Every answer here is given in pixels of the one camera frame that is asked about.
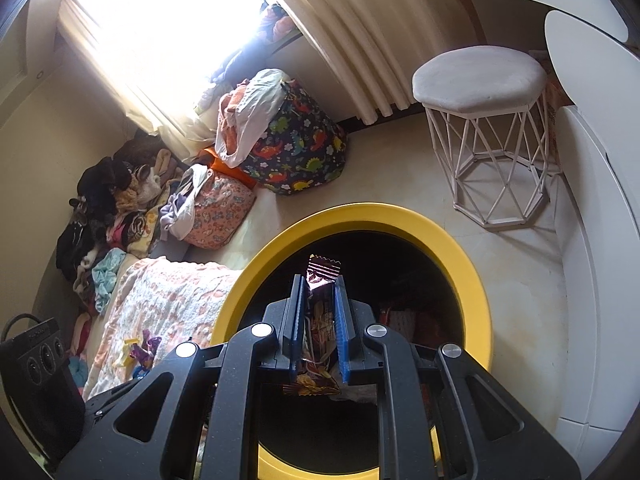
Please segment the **stool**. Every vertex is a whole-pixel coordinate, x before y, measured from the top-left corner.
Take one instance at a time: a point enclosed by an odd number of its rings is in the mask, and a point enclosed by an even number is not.
[[[536,60],[500,46],[445,52],[414,73],[414,97],[426,110],[453,207],[485,229],[526,224],[543,203],[545,83],[546,73]],[[505,115],[513,115],[511,126],[506,130],[505,123],[500,131],[497,116]],[[512,189],[515,182],[517,189]]]

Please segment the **beige curtain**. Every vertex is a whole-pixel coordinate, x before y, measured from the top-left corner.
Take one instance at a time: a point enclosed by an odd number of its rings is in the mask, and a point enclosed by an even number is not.
[[[414,71],[476,43],[459,0],[281,0],[365,124],[414,102]]]
[[[58,29],[76,54],[90,67],[125,115],[148,133],[159,134],[175,156],[188,160],[215,141],[215,133],[196,114],[172,109],[136,77],[136,57],[92,18],[82,0],[62,0]]]

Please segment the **beige floor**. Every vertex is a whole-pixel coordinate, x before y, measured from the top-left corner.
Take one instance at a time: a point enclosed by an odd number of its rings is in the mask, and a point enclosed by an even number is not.
[[[550,207],[532,228],[492,234],[454,211],[422,115],[352,134],[344,173],[294,196],[258,190],[254,208],[227,246],[192,249],[188,259],[242,269],[275,235],[312,213],[352,202],[386,202],[444,227],[473,261],[489,299],[494,376],[553,431],[567,356],[564,274]]]

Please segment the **dark baseboard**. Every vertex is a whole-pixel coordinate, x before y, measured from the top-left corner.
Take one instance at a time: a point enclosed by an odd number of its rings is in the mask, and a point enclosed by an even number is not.
[[[357,117],[349,117],[348,119],[338,121],[338,124],[340,124],[345,132],[352,134],[358,130],[364,130],[365,128],[377,126],[378,124],[388,123],[389,121],[395,121],[396,119],[402,119],[410,115],[424,113],[424,106],[422,106],[421,103],[413,103],[405,110],[399,110],[396,105],[391,105],[391,108],[393,113],[389,115],[389,117],[383,117],[380,115],[380,112],[378,112],[378,120],[373,124],[365,124]]]

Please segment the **fleece blanket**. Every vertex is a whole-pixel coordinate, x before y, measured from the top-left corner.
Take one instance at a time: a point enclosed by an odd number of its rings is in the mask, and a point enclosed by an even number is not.
[[[142,338],[146,328],[162,337],[156,363],[183,341],[206,347],[220,308],[240,270],[209,262],[169,262],[145,258],[133,264],[116,286],[116,298],[82,396],[85,400],[128,381],[115,367],[125,339]]]

